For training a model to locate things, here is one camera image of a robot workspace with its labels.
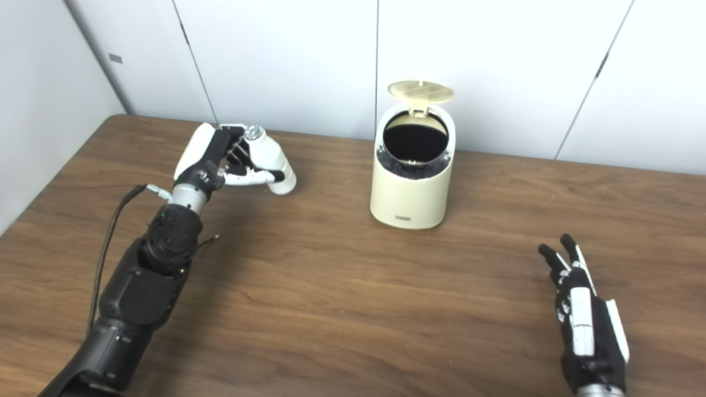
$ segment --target bottle cap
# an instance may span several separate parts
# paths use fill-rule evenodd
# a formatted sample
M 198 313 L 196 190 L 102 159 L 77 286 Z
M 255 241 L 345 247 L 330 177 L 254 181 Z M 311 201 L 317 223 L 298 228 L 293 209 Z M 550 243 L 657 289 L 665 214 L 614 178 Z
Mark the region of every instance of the bottle cap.
M 245 130 L 245 139 L 248 141 L 254 141 L 265 134 L 265 129 L 262 126 L 249 126 Z

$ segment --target wooden table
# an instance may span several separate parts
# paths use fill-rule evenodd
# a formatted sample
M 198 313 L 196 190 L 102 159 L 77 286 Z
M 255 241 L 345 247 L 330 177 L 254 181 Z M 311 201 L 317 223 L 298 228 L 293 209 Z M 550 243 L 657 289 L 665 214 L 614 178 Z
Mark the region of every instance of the wooden table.
M 170 187 L 197 126 L 111 117 L 0 239 L 0 396 L 74 354 L 115 206 Z M 564 232 L 618 302 L 628 395 L 706 393 L 706 178 L 457 152 L 444 222 L 406 231 L 370 214 L 371 142 L 272 135 L 297 188 L 213 195 L 202 236 L 221 239 L 127 396 L 570 396 L 537 253 Z M 161 204 L 128 205 L 104 280 Z

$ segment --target silver metal joint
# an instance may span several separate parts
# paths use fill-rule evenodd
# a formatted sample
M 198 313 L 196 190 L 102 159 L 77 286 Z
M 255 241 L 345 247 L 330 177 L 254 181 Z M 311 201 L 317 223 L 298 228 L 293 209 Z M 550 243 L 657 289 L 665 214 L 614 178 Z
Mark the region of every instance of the silver metal joint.
M 245 129 L 245 139 L 252 141 L 254 139 L 260 138 L 265 133 L 265 129 L 261 126 L 250 126 Z
M 206 205 L 208 197 L 192 184 L 178 184 L 174 187 L 172 197 L 167 204 L 176 204 L 191 209 L 200 215 L 201 210 Z
M 147 185 L 147 190 L 158 195 L 162 200 L 169 200 L 172 198 L 172 193 L 170 191 L 168 191 L 166 189 L 162 189 L 161 187 L 159 187 L 155 184 Z
M 618 387 L 607 384 L 590 384 L 578 388 L 577 397 L 625 397 Z

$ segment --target trash can lid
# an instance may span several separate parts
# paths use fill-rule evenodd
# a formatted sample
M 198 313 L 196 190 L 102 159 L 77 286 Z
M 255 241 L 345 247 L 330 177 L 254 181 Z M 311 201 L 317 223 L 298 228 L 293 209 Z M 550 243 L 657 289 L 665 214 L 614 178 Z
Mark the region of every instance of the trash can lid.
M 453 98 L 453 90 L 449 87 L 422 80 L 392 83 L 388 86 L 388 92 L 399 100 L 411 103 L 409 114 L 416 117 L 426 117 L 430 103 L 444 103 Z

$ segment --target white bottle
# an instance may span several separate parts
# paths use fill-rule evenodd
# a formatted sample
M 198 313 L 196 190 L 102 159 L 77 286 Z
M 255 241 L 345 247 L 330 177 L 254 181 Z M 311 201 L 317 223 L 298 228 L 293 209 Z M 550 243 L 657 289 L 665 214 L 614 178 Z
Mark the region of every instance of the white bottle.
M 297 185 L 297 176 L 280 144 L 270 138 L 261 126 L 248 127 L 244 138 L 250 146 L 250 159 L 257 168 L 284 172 L 285 180 L 268 184 L 270 190 L 274 194 L 291 192 Z

